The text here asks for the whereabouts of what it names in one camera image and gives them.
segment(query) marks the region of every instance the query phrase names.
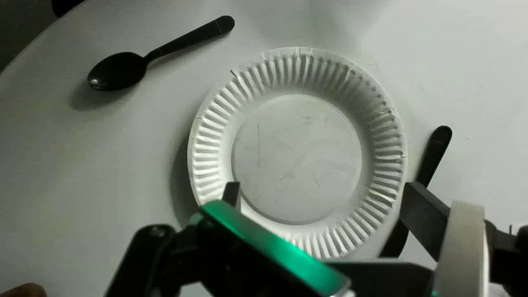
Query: white paper plate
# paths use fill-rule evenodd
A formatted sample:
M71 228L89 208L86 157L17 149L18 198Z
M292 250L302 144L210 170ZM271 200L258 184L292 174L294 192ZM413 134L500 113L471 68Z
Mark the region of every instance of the white paper plate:
M198 205L241 182L241 212L320 259L363 245L401 195L395 109L350 61L286 48L233 71L197 114L190 179Z

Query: black plastic spoon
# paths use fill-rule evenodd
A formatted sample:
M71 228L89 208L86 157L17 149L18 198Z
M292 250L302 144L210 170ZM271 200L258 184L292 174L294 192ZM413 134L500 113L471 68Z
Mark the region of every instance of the black plastic spoon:
M147 66L154 60L225 37L233 30L233 27L235 20L225 15L150 52L147 56L139 56L131 52L112 55L89 71L88 85L98 91L119 91L131 88L145 76Z

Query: table surface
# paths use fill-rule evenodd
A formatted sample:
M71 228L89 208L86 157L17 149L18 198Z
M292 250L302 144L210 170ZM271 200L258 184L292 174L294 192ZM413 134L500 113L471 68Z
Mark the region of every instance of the table surface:
M96 94L104 56L147 53L230 14L223 42ZM409 175L429 134L454 131L431 190L527 223L528 2L512 0L91 0L38 37L0 76L0 291L103 296L144 225L182 226L185 139L230 68L281 47L315 47L363 66L403 119Z

